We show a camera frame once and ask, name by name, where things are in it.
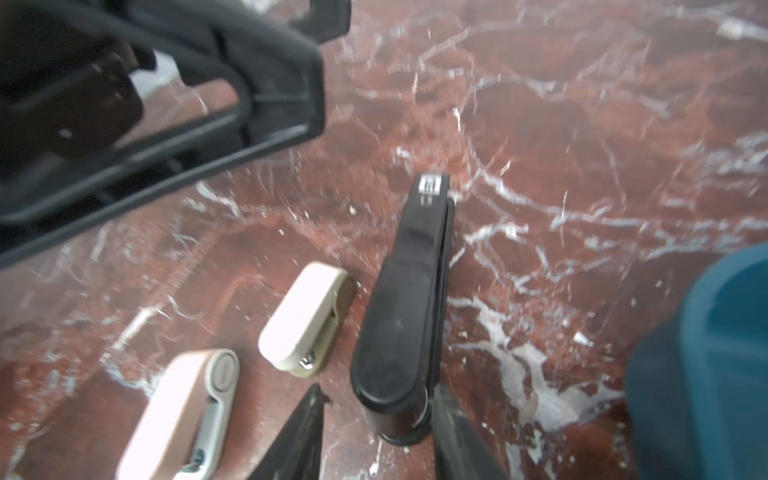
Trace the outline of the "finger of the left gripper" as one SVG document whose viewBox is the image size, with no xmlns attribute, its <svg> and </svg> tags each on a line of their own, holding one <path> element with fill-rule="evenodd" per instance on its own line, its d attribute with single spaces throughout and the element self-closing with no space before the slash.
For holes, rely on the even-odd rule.
<svg viewBox="0 0 768 480">
<path fill-rule="evenodd" d="M 292 29 L 317 44 L 346 35 L 350 30 L 351 0 L 310 0 L 309 9 L 289 21 Z"/>
</svg>

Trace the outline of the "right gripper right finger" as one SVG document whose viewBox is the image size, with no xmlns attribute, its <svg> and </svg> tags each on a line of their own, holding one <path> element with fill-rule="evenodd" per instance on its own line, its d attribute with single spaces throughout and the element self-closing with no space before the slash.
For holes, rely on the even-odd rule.
<svg viewBox="0 0 768 480">
<path fill-rule="evenodd" d="M 431 400 L 437 479 L 507 479 L 488 445 L 472 425 L 456 398 L 438 384 Z"/>
</svg>

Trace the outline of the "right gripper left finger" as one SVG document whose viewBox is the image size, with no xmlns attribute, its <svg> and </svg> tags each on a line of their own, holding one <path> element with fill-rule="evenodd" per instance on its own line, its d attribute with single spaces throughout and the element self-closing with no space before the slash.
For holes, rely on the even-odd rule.
<svg viewBox="0 0 768 480">
<path fill-rule="evenodd" d="M 318 480 L 325 405 L 330 398 L 311 385 L 248 480 Z"/>
</svg>

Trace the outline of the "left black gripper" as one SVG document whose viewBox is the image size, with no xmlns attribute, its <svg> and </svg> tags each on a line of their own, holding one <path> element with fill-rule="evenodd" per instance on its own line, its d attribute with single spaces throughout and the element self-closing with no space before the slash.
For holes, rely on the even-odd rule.
<svg viewBox="0 0 768 480">
<path fill-rule="evenodd" d="M 149 127 L 132 74 L 158 53 L 222 104 Z M 2 265 L 318 136 L 323 66 L 316 42 L 240 1 L 2 2 Z"/>
</svg>

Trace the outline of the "beige stapler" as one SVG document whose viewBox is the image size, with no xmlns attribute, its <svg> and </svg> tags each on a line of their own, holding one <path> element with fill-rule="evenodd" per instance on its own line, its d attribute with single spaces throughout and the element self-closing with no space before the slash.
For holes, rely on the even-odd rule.
<svg viewBox="0 0 768 480">
<path fill-rule="evenodd" d="M 347 316 L 355 288 L 347 270 L 318 261 L 307 264 L 262 329 L 261 355 L 295 377 L 317 374 Z"/>
</svg>

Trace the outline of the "black stapler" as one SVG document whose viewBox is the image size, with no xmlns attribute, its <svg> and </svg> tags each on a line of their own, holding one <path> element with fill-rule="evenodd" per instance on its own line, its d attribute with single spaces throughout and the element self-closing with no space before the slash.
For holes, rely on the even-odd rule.
<svg viewBox="0 0 768 480">
<path fill-rule="evenodd" d="M 395 446 L 430 431 L 439 379 L 455 203 L 447 174 L 421 174 L 365 309 L 350 384 L 372 430 Z"/>
</svg>

